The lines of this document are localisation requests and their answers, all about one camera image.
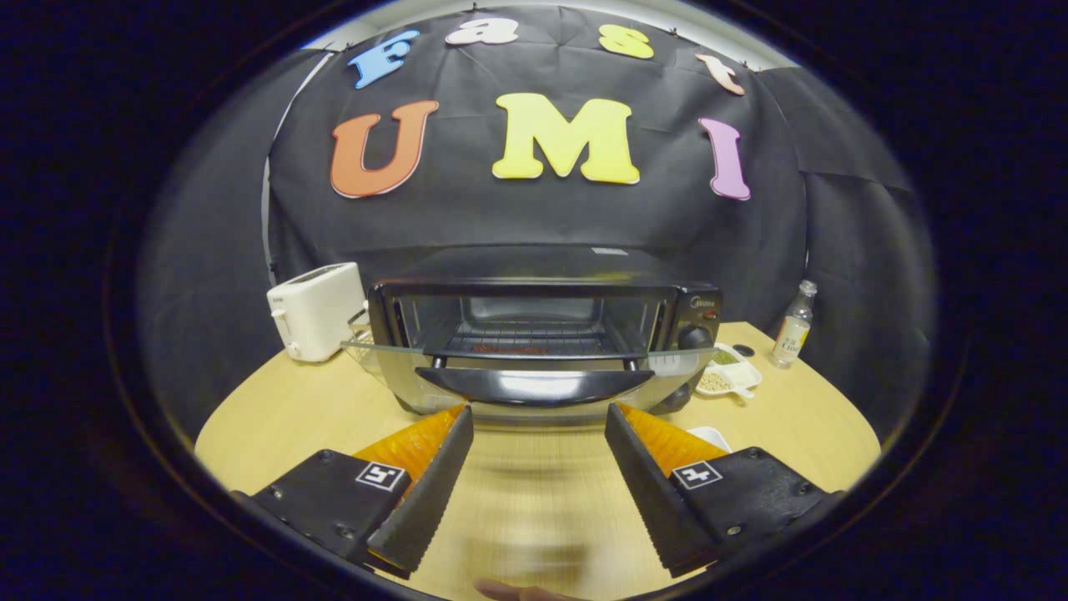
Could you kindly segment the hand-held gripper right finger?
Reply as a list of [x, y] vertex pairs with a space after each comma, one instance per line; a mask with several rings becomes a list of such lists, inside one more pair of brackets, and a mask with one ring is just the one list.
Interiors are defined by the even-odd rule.
[[673, 578], [758, 562], [835, 505], [769, 452], [725, 450], [626, 404], [609, 407], [604, 438]]

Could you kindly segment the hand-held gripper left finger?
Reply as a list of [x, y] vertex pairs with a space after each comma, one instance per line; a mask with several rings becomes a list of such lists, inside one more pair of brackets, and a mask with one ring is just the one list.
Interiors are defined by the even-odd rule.
[[410, 578], [431, 544], [471, 448], [454, 406], [354, 454], [321, 449], [250, 499], [260, 521], [329, 558]]

